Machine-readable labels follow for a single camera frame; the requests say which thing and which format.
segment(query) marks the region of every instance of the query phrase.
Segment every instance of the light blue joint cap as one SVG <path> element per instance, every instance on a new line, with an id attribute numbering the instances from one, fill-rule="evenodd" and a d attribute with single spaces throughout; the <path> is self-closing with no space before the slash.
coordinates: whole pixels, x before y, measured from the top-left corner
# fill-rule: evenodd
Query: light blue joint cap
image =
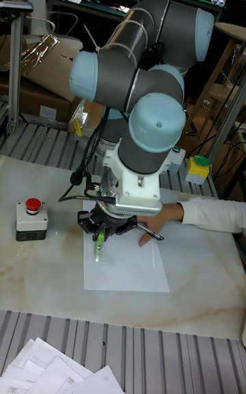
<path id="1" fill-rule="evenodd" d="M 129 118 L 133 141 L 149 153 L 164 153 L 181 136 L 185 113 L 174 98 L 163 93 L 149 93 L 140 98 Z"/>
<path id="2" fill-rule="evenodd" d="M 215 23 L 214 16 L 198 8 L 195 17 L 195 54 L 198 61 L 204 61 Z"/>
<path id="3" fill-rule="evenodd" d="M 182 89 L 182 99 L 184 99 L 185 95 L 185 82 L 184 78 L 182 77 L 181 73 L 174 67 L 170 66 L 169 64 L 157 64 L 156 66 L 153 66 L 152 68 L 149 69 L 149 72 L 152 70 L 162 70 L 163 72 L 167 72 L 171 74 L 179 83 L 181 89 Z"/>
<path id="4" fill-rule="evenodd" d="M 93 102 L 98 83 L 98 58 L 95 52 L 79 52 L 70 72 L 70 90 L 75 96 Z"/>

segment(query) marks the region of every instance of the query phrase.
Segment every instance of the person's arm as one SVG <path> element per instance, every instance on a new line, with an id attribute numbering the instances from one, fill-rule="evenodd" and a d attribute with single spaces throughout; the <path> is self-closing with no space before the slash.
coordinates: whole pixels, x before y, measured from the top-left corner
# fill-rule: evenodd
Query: person's arm
<path id="1" fill-rule="evenodd" d="M 138 216 L 148 228 L 158 233 L 168 221 L 180 221 L 200 228 L 246 235 L 246 204 L 237 201 L 192 198 L 177 204 L 164 204 L 161 212 L 151 217 Z M 139 241 L 143 246 L 151 236 L 145 234 Z"/>
<path id="2" fill-rule="evenodd" d="M 184 209 L 182 224 L 227 233 L 246 234 L 246 203 L 238 201 L 193 198 L 181 201 Z"/>

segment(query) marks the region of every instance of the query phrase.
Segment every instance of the chair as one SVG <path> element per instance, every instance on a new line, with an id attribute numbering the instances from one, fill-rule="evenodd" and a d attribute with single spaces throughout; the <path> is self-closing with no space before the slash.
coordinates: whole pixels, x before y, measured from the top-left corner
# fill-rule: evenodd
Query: chair
<path id="1" fill-rule="evenodd" d="M 53 34 L 60 41 L 69 44 L 72 48 L 77 51 L 80 51 L 83 48 L 83 43 L 78 40 L 78 38 L 70 37 L 68 34 L 72 31 L 74 26 L 77 24 L 78 17 L 76 14 L 71 14 L 69 12 L 55 12 L 48 11 L 45 0 L 27 0 L 33 4 L 33 12 L 27 16 L 30 21 L 29 25 L 29 33 L 32 35 L 48 35 Z M 49 16 L 51 14 L 67 14 L 75 17 L 75 23 L 70 28 L 66 35 L 55 34 L 55 24 L 49 20 Z"/>

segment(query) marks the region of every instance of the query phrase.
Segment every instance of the emergency stop button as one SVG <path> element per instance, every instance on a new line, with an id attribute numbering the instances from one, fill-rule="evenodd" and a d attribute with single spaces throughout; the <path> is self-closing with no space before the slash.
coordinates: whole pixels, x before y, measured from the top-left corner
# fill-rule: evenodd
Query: emergency stop button
<path id="1" fill-rule="evenodd" d="M 37 198 L 30 198 L 26 201 L 27 212 L 37 213 L 41 202 Z"/>

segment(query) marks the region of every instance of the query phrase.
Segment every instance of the marble table surface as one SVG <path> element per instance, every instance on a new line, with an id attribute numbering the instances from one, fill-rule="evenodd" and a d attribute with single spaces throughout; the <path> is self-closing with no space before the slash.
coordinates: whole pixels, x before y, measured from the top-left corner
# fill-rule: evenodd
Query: marble table surface
<path id="1" fill-rule="evenodd" d="M 230 234 L 170 222 L 159 244 L 170 293 L 85 291 L 82 204 L 57 202 L 69 178 L 68 170 L 0 155 L 0 309 L 241 338 L 246 276 Z M 163 190 L 162 196 L 173 202 L 191 195 Z M 17 242 L 16 203 L 31 197 L 47 203 L 47 236 Z"/>

